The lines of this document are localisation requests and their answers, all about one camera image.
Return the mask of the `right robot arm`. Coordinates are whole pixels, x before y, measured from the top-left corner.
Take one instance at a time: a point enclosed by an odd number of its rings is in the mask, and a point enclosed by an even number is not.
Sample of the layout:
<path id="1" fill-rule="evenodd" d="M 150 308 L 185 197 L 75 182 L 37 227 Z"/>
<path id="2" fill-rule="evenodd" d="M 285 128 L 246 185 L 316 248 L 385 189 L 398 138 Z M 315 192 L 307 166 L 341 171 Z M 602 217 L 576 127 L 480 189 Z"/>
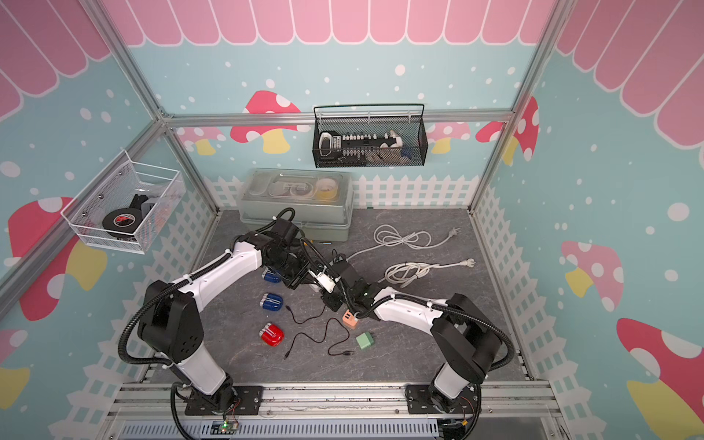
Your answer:
<path id="1" fill-rule="evenodd" d="M 510 337 L 463 294 L 438 300 L 402 293 L 379 282 L 366 282 L 344 258 L 309 274 L 333 310 L 345 305 L 359 320 L 393 322 L 434 339 L 443 364 L 428 386 L 427 400 L 442 412 L 462 402 L 465 388 L 478 391 L 490 372 L 515 357 Z"/>

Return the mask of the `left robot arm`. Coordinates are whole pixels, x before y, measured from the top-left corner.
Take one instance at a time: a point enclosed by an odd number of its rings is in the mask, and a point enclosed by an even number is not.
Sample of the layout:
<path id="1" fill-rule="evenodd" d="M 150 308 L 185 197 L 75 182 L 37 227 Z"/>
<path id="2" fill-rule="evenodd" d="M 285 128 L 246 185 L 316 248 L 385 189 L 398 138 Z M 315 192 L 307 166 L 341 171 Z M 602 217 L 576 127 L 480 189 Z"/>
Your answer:
<path id="1" fill-rule="evenodd" d="M 117 343 L 124 363 L 161 364 L 185 380 L 218 413 L 238 399 L 231 377 L 205 347 L 201 313 L 220 293 L 247 274 L 265 268 L 294 290 L 308 279 L 304 236 L 287 207 L 268 225 L 237 236 L 224 253 L 175 282 L 157 280 Z"/>

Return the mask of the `orange power strip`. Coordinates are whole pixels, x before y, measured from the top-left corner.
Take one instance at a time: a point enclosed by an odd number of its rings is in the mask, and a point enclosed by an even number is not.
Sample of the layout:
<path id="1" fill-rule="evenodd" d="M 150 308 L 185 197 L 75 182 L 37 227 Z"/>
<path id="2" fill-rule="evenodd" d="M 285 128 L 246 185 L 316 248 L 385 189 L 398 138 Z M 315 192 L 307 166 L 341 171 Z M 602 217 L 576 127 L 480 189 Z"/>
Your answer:
<path id="1" fill-rule="evenodd" d="M 349 329 L 355 329 L 358 326 L 359 319 L 350 310 L 346 310 L 342 318 L 343 325 Z"/>

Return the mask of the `green adapter front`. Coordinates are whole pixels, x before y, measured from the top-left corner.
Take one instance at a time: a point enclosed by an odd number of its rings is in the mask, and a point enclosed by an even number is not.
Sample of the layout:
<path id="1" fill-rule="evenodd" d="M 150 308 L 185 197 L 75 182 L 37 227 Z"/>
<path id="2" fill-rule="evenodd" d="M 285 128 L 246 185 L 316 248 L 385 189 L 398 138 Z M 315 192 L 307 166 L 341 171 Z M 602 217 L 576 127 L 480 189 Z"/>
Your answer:
<path id="1" fill-rule="evenodd" d="M 364 332 L 356 337 L 357 345 L 361 350 L 371 348 L 375 344 L 373 335 L 370 332 Z"/>

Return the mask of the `green translucent storage box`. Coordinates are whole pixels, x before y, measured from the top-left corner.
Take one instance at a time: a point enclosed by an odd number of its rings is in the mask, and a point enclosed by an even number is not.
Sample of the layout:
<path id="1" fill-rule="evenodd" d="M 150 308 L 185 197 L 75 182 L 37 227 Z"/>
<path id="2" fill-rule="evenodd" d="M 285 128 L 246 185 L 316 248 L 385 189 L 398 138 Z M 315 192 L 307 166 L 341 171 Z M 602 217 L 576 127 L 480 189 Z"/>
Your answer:
<path id="1" fill-rule="evenodd" d="M 249 229 L 264 227 L 283 209 L 313 241 L 345 242 L 353 215 L 354 189 L 348 172 L 255 169 L 241 187 L 236 206 Z"/>

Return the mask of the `black tape roll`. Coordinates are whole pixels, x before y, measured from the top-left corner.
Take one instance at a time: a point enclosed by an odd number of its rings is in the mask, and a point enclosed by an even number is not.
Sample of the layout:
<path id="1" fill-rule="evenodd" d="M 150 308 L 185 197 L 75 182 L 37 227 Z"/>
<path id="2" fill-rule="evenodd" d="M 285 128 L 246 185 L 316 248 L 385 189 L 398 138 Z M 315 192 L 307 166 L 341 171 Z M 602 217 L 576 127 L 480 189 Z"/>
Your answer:
<path id="1" fill-rule="evenodd" d="M 143 221 L 137 208 L 120 208 L 110 212 L 102 221 L 103 229 L 113 238 L 131 240 Z"/>

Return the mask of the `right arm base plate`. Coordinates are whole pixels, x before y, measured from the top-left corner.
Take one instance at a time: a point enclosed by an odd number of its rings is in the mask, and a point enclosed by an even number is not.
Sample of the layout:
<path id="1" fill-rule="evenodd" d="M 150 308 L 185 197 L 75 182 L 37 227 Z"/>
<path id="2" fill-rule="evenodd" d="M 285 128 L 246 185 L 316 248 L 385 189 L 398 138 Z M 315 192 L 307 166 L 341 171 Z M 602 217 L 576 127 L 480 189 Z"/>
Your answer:
<path id="1" fill-rule="evenodd" d="M 481 388 L 470 384 L 456 398 L 448 398 L 433 385 L 409 384 L 404 397 L 409 414 L 474 415 L 481 412 Z"/>

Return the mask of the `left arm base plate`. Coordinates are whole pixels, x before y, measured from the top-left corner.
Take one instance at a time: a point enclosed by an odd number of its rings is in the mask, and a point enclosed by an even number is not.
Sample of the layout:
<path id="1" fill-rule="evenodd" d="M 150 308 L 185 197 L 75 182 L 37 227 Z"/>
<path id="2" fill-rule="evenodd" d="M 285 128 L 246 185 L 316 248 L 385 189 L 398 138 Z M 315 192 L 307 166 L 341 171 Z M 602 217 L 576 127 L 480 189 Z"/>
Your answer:
<path id="1" fill-rule="evenodd" d="M 188 398 L 185 414 L 206 415 L 258 415 L 262 403 L 262 386 L 233 386 L 225 384 L 213 395 L 193 390 Z"/>

